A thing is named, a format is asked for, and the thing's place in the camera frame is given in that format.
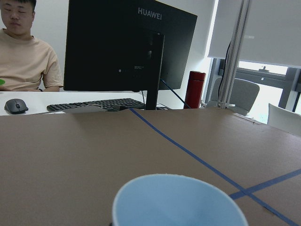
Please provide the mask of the person in beige shirt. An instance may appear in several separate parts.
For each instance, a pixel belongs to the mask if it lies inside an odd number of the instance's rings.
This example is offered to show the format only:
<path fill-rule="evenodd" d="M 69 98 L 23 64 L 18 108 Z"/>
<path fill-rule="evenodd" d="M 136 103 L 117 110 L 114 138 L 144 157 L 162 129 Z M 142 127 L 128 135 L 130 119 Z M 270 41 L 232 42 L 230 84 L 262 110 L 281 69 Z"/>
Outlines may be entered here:
<path fill-rule="evenodd" d="M 0 31 L 1 91 L 58 92 L 63 86 L 55 51 L 31 34 L 35 6 L 34 0 L 0 2 L 5 26 Z"/>

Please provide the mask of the black computer mouse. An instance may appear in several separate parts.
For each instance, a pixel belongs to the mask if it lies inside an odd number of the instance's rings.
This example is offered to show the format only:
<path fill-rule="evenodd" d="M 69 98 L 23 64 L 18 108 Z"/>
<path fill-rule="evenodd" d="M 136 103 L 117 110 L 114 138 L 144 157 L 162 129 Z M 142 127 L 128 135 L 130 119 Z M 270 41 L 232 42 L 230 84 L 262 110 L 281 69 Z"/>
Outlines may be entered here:
<path fill-rule="evenodd" d="M 5 103 L 4 109 L 10 114 L 20 114 L 28 111 L 26 103 L 18 98 L 8 100 Z"/>

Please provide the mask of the aluminium frame post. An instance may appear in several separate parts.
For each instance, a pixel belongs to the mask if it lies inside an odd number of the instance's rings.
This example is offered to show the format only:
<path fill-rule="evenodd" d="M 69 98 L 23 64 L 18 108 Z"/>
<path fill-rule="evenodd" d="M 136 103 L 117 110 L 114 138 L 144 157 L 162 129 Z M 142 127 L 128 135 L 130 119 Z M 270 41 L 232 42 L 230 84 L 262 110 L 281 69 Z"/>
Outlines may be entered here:
<path fill-rule="evenodd" d="M 227 60 L 225 63 L 225 70 L 223 80 L 221 82 L 219 100 L 217 102 L 217 106 L 222 109 L 226 109 L 230 105 L 230 96 L 233 89 L 237 64 L 239 61 L 239 55 L 244 40 L 245 26 L 248 20 L 251 3 L 252 2 L 250 0 L 243 0 L 238 11 L 238 16 L 232 33 Z"/>

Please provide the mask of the grey office chair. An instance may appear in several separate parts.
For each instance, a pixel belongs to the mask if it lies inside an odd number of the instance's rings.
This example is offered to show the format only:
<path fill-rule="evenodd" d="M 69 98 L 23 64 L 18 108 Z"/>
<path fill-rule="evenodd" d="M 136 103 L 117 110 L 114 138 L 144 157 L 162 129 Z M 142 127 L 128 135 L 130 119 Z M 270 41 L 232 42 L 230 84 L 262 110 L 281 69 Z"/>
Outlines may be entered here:
<path fill-rule="evenodd" d="M 211 99 L 206 104 L 206 107 L 217 106 L 217 101 L 219 100 L 218 88 L 221 80 L 221 77 L 215 80 L 211 93 Z M 230 104 L 235 106 L 229 106 L 229 109 L 235 113 L 246 116 L 250 112 L 259 91 L 260 86 L 256 83 L 236 78 L 234 80 L 232 93 L 230 96 Z"/>

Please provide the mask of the brown paper table cover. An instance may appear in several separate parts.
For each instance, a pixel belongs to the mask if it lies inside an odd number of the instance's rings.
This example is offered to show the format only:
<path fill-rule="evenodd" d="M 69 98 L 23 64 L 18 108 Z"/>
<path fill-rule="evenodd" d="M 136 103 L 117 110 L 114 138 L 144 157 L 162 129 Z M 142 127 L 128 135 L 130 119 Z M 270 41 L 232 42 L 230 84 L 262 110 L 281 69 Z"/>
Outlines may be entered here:
<path fill-rule="evenodd" d="M 221 109 L 1 116 L 0 223 L 107 226 L 145 174 L 206 181 L 251 226 L 301 223 L 301 139 Z"/>

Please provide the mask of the light blue plastic cup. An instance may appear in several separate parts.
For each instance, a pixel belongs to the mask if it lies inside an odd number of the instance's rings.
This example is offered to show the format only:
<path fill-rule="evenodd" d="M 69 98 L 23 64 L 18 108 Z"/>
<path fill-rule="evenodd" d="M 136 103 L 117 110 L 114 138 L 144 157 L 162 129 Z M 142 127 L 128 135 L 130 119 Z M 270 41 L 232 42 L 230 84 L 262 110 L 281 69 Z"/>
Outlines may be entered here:
<path fill-rule="evenodd" d="M 151 174 L 117 192 L 114 226 L 246 226 L 238 205 L 219 188 L 187 176 Z"/>

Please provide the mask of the black keyboard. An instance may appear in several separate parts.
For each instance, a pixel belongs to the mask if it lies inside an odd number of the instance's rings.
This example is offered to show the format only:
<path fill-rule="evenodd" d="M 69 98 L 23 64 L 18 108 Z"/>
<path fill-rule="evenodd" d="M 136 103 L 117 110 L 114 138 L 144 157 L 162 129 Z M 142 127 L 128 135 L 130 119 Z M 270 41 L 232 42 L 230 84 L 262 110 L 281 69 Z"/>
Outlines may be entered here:
<path fill-rule="evenodd" d="M 145 104 L 131 98 L 107 99 L 68 104 L 48 105 L 49 112 L 88 113 L 88 112 L 115 112 L 128 108 L 145 109 Z"/>

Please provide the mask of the dark red thermos bottle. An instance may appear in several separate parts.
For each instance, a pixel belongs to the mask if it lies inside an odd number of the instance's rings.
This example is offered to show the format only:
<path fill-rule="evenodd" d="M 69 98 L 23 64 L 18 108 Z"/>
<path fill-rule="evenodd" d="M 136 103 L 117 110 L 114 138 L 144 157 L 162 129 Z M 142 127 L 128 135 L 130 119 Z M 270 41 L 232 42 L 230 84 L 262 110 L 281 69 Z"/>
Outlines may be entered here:
<path fill-rule="evenodd" d="M 189 80 L 186 90 L 184 109 L 199 108 L 206 73 L 190 71 Z"/>

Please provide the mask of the black computer monitor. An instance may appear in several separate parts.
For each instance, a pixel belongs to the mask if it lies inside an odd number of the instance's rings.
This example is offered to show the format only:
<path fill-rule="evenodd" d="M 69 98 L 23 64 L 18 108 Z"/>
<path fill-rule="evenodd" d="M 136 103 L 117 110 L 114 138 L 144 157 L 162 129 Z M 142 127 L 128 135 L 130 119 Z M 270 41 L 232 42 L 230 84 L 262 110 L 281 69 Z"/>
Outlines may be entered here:
<path fill-rule="evenodd" d="M 71 0 L 63 89 L 158 91 L 182 84 L 197 16 L 156 0 Z"/>

